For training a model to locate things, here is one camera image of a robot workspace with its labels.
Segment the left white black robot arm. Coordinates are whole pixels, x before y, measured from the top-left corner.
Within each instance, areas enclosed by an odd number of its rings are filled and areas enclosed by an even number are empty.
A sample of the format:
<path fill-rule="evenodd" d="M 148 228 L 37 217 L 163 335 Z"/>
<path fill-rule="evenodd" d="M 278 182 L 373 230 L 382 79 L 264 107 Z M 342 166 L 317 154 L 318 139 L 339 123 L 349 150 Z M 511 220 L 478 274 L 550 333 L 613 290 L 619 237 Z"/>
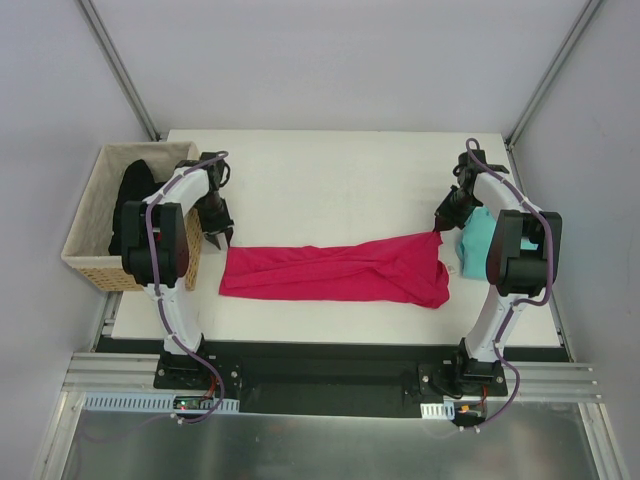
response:
<path fill-rule="evenodd" d="M 172 176 L 142 200 L 128 200 L 121 210 L 123 269 L 151 299 L 164 330 L 163 369 L 188 388 L 199 389 L 214 367 L 203 351 L 204 333 L 188 299 L 186 276 L 190 252 L 185 218 L 196 211 L 203 235 L 216 247 L 231 242 L 234 221 L 220 190 L 230 180 L 227 151 L 205 152 L 180 162 Z"/>

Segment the pink t shirt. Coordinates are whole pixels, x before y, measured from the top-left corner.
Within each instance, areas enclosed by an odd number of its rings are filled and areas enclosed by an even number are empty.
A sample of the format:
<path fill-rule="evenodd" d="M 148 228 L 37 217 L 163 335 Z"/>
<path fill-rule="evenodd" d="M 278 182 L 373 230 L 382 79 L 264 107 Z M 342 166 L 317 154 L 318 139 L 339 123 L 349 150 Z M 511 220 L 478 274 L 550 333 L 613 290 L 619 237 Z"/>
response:
<path fill-rule="evenodd" d="M 278 301 L 386 301 L 438 309 L 449 273 L 434 232 L 337 247 L 232 247 L 219 293 Z"/>

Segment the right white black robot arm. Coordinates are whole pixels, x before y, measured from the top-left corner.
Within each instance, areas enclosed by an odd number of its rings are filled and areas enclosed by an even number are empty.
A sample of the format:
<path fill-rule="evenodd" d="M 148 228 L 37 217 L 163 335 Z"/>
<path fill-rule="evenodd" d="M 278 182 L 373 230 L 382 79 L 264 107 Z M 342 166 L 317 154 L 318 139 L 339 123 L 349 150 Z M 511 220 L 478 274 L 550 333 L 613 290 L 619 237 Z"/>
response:
<path fill-rule="evenodd" d="M 504 177 L 507 172 L 488 164 L 483 150 L 468 149 L 454 168 L 458 184 L 435 212 L 436 232 L 463 228 L 480 206 L 496 221 L 485 267 L 490 288 L 479 317 L 451 362 L 436 368 L 428 382 L 452 398 L 498 385 L 506 365 L 504 341 L 524 307 L 548 303 L 556 279 L 562 218 L 530 203 Z"/>

